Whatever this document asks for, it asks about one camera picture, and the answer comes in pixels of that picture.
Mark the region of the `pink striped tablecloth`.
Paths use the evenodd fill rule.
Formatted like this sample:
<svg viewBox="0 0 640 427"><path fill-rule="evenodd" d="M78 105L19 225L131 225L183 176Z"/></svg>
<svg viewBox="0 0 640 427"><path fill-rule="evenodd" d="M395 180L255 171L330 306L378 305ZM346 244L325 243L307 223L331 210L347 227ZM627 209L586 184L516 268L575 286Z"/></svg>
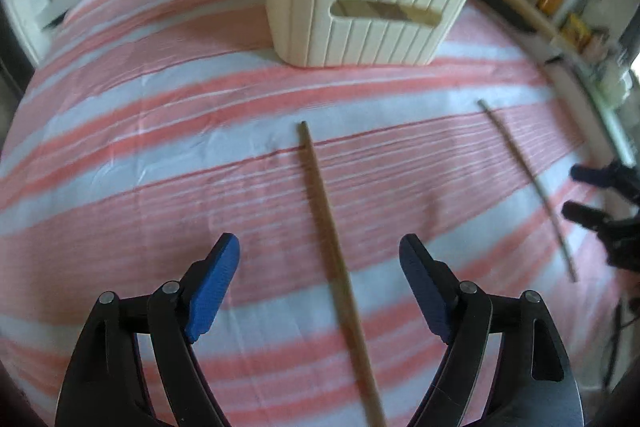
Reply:
<svg viewBox="0 0 640 427"><path fill-rule="evenodd" d="M578 281L567 277L547 213L480 102L553 205L601 204L568 176L589 158L585 132L479 3L426 66L309 70L274 55L264 0L84 0L2 150L3 365L50 423L102 291L149 294L230 232L239 270L194 347L229 421L364 425L302 121L390 425L408 423L444 351L400 269L407 233L485 291L539 291L573 369L593 365L620 295L604 250L564 225Z"/></svg>

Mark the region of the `wooden cutting board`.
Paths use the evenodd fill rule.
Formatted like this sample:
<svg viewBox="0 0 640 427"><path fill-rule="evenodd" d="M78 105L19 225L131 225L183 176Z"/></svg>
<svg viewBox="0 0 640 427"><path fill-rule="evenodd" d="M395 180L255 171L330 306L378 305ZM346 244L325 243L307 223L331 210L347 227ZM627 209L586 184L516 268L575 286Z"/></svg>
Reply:
<svg viewBox="0 0 640 427"><path fill-rule="evenodd" d="M502 0L505 4L529 23L536 31L546 36L549 40L560 38L559 31L549 22L548 18L541 14L527 0Z"/></svg>

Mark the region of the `yellow snack packet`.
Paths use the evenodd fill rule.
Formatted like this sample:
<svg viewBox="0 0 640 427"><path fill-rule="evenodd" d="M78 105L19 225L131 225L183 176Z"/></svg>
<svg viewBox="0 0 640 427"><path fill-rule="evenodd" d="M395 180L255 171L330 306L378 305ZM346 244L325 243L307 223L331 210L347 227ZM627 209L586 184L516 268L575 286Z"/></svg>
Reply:
<svg viewBox="0 0 640 427"><path fill-rule="evenodd" d="M578 53L582 53L592 37L592 31L579 15L570 13L561 27L561 35Z"/></svg>

